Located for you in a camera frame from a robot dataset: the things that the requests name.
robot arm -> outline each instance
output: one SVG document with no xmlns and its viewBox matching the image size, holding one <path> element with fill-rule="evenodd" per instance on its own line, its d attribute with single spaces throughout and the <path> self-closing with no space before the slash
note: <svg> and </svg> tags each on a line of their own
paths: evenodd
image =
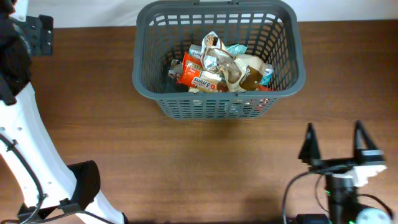
<svg viewBox="0 0 398 224">
<path fill-rule="evenodd" d="M 306 139 L 298 158 L 308 164 L 309 171 L 294 178 L 289 183 L 287 191 L 292 183 L 302 176 L 324 175 L 328 192 L 329 217 L 323 214 L 300 214 L 296 218 L 296 223 L 329 223 L 329 220 L 334 224 L 392 223 L 394 214 L 384 202 L 373 195 L 358 194 L 358 187 L 366 185 L 369 177 L 375 176 L 387 168 L 382 150 L 373 143 L 361 122 L 356 122 L 354 130 L 352 158 L 322 160 L 312 124 L 308 125 Z M 376 200 L 387 213 L 359 203 L 358 197 L 361 196 Z"/>
<path fill-rule="evenodd" d="M 65 214 L 76 213 L 85 223 L 126 223 L 100 191 L 96 164 L 66 166 L 40 118 L 30 83 L 30 55 L 51 54 L 52 27 L 48 25 L 52 20 L 28 17 L 41 29 L 27 30 L 25 23 L 9 18 L 9 3 L 0 6 L 0 154 L 24 195 L 20 221 L 39 222 L 60 208 Z M 29 32 L 42 34 L 39 44 L 50 44 L 33 49 Z"/>
</svg>

clear plastic wrapper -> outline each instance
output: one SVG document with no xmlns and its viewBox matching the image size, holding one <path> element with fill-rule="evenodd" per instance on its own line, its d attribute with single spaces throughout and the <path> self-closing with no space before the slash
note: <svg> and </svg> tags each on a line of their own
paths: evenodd
<svg viewBox="0 0 398 224">
<path fill-rule="evenodd" d="M 195 57 L 197 59 L 201 59 L 201 47 L 195 44 L 191 44 L 191 47 L 189 48 L 188 51 L 189 55 L 192 57 Z"/>
<path fill-rule="evenodd" d="M 177 59 L 173 59 L 169 70 L 169 77 L 173 79 L 179 79 L 181 77 L 181 74 L 182 63 Z"/>
<path fill-rule="evenodd" d="M 201 91 L 198 90 L 197 88 L 190 87 L 188 92 L 190 92 L 190 93 L 200 93 Z"/>
<path fill-rule="evenodd" d="M 259 57 L 239 54 L 232 56 L 214 32 L 202 40 L 201 63 L 213 73 L 222 73 L 229 91 L 254 91 L 267 89 L 274 70 Z"/>
</svg>

wooden table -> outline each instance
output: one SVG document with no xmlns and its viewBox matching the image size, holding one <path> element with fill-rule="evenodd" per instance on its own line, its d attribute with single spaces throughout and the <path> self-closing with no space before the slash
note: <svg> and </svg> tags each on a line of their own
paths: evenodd
<svg viewBox="0 0 398 224">
<path fill-rule="evenodd" d="M 95 160 L 102 191 L 130 220 L 279 216 L 287 182 L 306 169 L 297 156 L 307 123 L 315 125 L 324 158 L 345 157 L 357 119 L 388 164 L 361 192 L 398 210 L 398 21 L 300 23 L 303 90 L 260 119 L 216 122 L 174 121 L 138 94 L 131 81 L 135 31 L 57 29 L 54 55 L 32 66 L 40 114 L 62 159 Z M 14 218 L 22 194 L 4 161 L 0 169 L 0 219 Z M 290 215 L 322 212 L 315 179 L 294 185 Z"/>
</svg>

basket handle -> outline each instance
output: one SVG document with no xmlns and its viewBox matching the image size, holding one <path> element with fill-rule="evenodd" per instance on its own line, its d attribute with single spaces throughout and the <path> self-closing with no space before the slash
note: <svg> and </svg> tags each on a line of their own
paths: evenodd
<svg viewBox="0 0 398 224">
<path fill-rule="evenodd" d="M 224 1 L 224 2 L 230 2 L 230 4 L 239 4 L 239 0 L 218 0 L 218 1 Z M 197 5 L 201 2 L 214 2 L 214 0 L 193 0 L 193 2 Z"/>
</svg>

black cable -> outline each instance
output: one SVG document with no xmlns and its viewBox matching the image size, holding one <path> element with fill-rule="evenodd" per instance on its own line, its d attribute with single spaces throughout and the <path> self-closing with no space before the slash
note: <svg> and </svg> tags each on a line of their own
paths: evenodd
<svg viewBox="0 0 398 224">
<path fill-rule="evenodd" d="M 35 175 L 35 173 L 33 172 L 32 168 L 30 168 L 30 166 L 28 165 L 28 163 L 26 162 L 24 157 L 21 155 L 21 153 L 18 151 L 18 149 L 15 148 L 16 143 L 11 143 L 2 134 L 0 134 L 0 140 L 7 146 L 7 151 L 12 151 L 15 154 L 15 156 L 20 160 L 21 164 L 25 167 L 26 171 L 28 172 L 28 174 L 32 178 L 33 182 L 35 183 L 35 185 L 37 187 L 37 191 L 39 192 L 39 196 L 38 196 L 39 202 L 36 205 L 36 209 L 33 211 L 33 213 L 27 219 L 25 219 L 24 221 L 22 221 L 20 223 L 20 224 L 26 224 L 37 215 L 46 196 L 44 195 L 43 188 L 40 185 L 40 182 L 39 182 L 37 176 Z"/>
<path fill-rule="evenodd" d="M 303 172 L 303 173 L 301 173 L 301 174 L 295 176 L 295 177 L 287 184 L 286 189 L 285 189 L 285 193 L 284 193 L 284 199 L 283 199 L 283 201 L 282 201 L 282 218 L 283 218 L 283 220 L 284 220 L 284 224 L 287 224 L 287 218 L 286 218 L 286 200 L 287 200 L 287 193 L 289 192 L 290 187 L 292 186 L 292 184 L 293 184 L 296 180 L 298 180 L 298 179 L 300 179 L 301 177 L 304 177 L 304 176 L 306 176 L 306 175 L 309 175 L 309 174 L 323 174 L 323 175 L 325 175 L 325 174 L 328 174 L 329 172 L 333 172 L 333 171 L 335 171 L 335 170 L 339 170 L 339 169 L 347 168 L 347 167 L 349 167 L 349 166 L 348 166 L 348 165 L 337 165 L 337 166 L 329 167 L 329 168 L 326 168 L 326 169 L 318 169 L 318 170 L 311 170 L 311 171 Z"/>
<path fill-rule="evenodd" d="M 68 216 L 70 216 L 70 215 L 74 215 L 74 214 L 77 214 L 77 213 L 89 215 L 89 216 L 91 216 L 91 217 L 93 217 L 93 218 L 98 219 L 99 221 L 102 221 L 102 222 L 106 223 L 106 224 L 114 224 L 113 222 L 109 222 L 109 221 L 107 221 L 107 220 L 104 219 L 104 218 L 101 218 L 101 217 L 99 217 L 99 216 L 97 216 L 97 215 L 94 215 L 94 214 L 92 214 L 92 213 L 90 213 L 90 212 L 86 212 L 86 211 L 81 211 L 81 212 L 75 212 L 75 213 L 68 213 L 68 214 L 58 215 L 58 216 L 56 216 L 56 217 L 52 217 L 52 218 L 48 218 L 48 219 L 45 219 L 45 220 L 42 220 L 42 221 L 37 221 L 37 222 L 32 222 L 32 223 L 34 223 L 34 224 L 48 223 L 48 222 L 52 222 L 52 221 L 58 220 L 58 219 L 60 219 L 60 218 L 65 218 L 65 217 L 68 217 Z"/>
<path fill-rule="evenodd" d="M 325 209 L 323 207 L 323 205 L 321 204 L 321 201 L 319 201 L 319 197 L 318 197 L 318 186 L 319 186 L 319 182 L 321 182 L 321 180 L 322 180 L 322 177 L 323 177 L 323 174 L 320 174 L 319 178 L 318 178 L 318 180 L 317 180 L 317 182 L 315 184 L 315 198 L 317 200 L 317 203 L 318 203 L 319 207 L 321 207 L 325 212 L 329 212 L 327 209 Z"/>
<path fill-rule="evenodd" d="M 94 214 L 92 214 L 92 213 L 90 213 L 90 212 L 82 211 L 82 212 L 80 212 L 80 213 L 85 214 L 85 215 L 89 215 L 89 216 L 91 216 L 91 217 L 93 217 L 93 218 L 96 218 L 96 219 L 102 221 L 102 222 L 105 222 L 106 224 L 114 224 L 113 222 L 109 222 L 109 221 L 107 221 L 106 219 L 101 218 L 101 217 L 99 217 L 99 216 L 97 216 L 97 215 L 94 215 Z"/>
<path fill-rule="evenodd" d="M 381 206 L 384 207 L 384 209 L 386 209 L 388 215 L 390 216 L 391 220 L 394 220 L 394 212 L 392 212 L 392 209 L 390 207 L 388 207 L 381 199 L 379 199 L 378 197 L 374 196 L 374 195 L 370 195 L 370 194 L 358 194 L 357 197 L 368 197 L 371 198 L 375 201 L 377 201 L 379 204 L 381 204 Z"/>
<path fill-rule="evenodd" d="M 36 221 L 36 222 L 31 222 L 31 223 L 33 223 L 33 224 L 36 224 L 36 223 L 37 223 L 37 224 L 38 224 L 38 223 L 48 223 L 48 222 L 52 222 L 52 221 L 58 220 L 58 219 L 60 219 L 60 218 L 68 217 L 68 216 L 70 216 L 70 215 L 74 215 L 74 213 L 57 215 L 56 217 L 46 218 L 45 220 Z"/>
<path fill-rule="evenodd" d="M 295 177 L 287 184 L 287 187 L 286 187 L 286 189 L 285 189 L 284 199 L 283 199 L 283 202 L 282 202 L 282 217 L 283 217 L 283 219 L 284 219 L 284 224 L 287 224 L 287 219 L 286 219 L 286 200 L 287 200 L 287 193 L 289 192 L 290 186 L 292 186 L 292 184 L 293 184 L 296 180 L 298 180 L 298 179 L 300 179 L 301 177 L 304 177 L 304 176 L 306 176 L 306 175 L 309 175 L 309 174 L 311 174 L 310 171 L 306 171 L 306 172 L 304 172 L 304 173 L 301 173 L 301 174 L 295 176 Z"/>
</svg>

